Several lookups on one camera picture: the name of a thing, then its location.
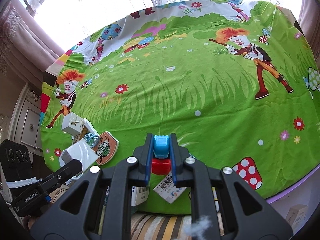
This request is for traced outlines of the white box with barcode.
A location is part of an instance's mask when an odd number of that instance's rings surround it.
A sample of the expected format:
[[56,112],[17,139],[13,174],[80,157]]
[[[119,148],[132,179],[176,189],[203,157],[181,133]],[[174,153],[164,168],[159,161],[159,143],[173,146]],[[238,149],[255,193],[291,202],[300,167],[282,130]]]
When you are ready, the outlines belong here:
[[135,207],[143,202],[146,202],[149,196],[149,187],[150,185],[147,185],[146,187],[132,187],[132,193],[131,193],[131,206]]

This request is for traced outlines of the white long medicine box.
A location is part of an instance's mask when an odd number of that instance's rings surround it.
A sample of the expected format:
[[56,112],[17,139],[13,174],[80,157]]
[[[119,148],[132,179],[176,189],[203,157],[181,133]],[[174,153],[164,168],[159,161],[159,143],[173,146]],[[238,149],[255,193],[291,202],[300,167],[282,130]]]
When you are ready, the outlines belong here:
[[172,204],[187,188],[176,187],[172,172],[169,172],[153,189],[153,191],[169,204]]

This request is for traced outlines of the cream box with barcode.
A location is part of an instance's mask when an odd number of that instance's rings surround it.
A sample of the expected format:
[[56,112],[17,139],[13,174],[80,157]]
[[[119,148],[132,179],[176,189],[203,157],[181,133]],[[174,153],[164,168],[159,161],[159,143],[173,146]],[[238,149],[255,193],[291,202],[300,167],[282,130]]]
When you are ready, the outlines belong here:
[[308,206],[303,204],[297,204],[290,207],[285,220],[290,224],[290,226],[295,229],[299,223],[305,217],[306,212],[308,211]]

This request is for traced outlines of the striped cushion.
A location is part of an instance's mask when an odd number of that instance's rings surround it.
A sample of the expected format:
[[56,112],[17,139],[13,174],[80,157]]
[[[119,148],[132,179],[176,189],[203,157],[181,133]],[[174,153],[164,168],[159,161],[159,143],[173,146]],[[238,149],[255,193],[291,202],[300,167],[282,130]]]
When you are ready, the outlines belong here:
[[131,216],[131,239],[192,239],[185,232],[191,216],[157,216],[135,212]]

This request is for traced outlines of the white cube box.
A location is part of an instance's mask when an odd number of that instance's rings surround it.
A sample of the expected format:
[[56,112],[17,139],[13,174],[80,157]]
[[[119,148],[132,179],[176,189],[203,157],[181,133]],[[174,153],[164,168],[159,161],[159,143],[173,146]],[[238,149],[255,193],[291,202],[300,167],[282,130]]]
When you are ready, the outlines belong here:
[[83,121],[82,117],[70,112],[63,117],[61,130],[73,136],[79,135],[82,133]]

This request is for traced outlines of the basketball hoop toy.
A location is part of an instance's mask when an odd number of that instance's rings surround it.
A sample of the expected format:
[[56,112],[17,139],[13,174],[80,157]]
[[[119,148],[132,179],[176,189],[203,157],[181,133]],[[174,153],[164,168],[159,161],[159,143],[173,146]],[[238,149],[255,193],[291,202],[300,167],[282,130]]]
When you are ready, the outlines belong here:
[[108,163],[115,156],[119,146],[119,141],[108,131],[100,135],[87,133],[84,139],[98,155],[98,159],[96,160],[98,165]]

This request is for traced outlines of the cream cabinet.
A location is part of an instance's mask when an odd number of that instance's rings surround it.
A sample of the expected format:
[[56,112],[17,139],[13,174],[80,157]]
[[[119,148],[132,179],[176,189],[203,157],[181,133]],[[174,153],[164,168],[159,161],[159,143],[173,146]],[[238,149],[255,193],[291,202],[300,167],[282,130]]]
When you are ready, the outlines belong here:
[[29,153],[43,156],[40,107],[40,96],[28,84],[25,84],[11,116],[8,139],[25,145]]

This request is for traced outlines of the white box with label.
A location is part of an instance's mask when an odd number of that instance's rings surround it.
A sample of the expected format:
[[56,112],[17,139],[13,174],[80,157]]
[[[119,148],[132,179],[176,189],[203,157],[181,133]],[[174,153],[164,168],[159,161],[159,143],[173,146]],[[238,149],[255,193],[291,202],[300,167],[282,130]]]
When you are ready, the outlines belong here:
[[85,139],[81,139],[61,153],[59,164],[62,167],[73,159],[79,160],[82,163],[81,172],[84,173],[98,159],[98,155]]

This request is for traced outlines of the purple cardboard box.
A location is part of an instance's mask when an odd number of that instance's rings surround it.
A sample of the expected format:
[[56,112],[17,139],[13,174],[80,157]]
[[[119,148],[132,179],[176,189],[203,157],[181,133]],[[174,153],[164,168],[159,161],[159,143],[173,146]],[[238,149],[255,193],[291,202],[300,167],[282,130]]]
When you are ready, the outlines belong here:
[[296,234],[309,220],[319,204],[319,166],[301,180],[284,191],[267,199],[283,218],[292,213],[292,208],[298,210],[298,215],[292,223],[293,233]]

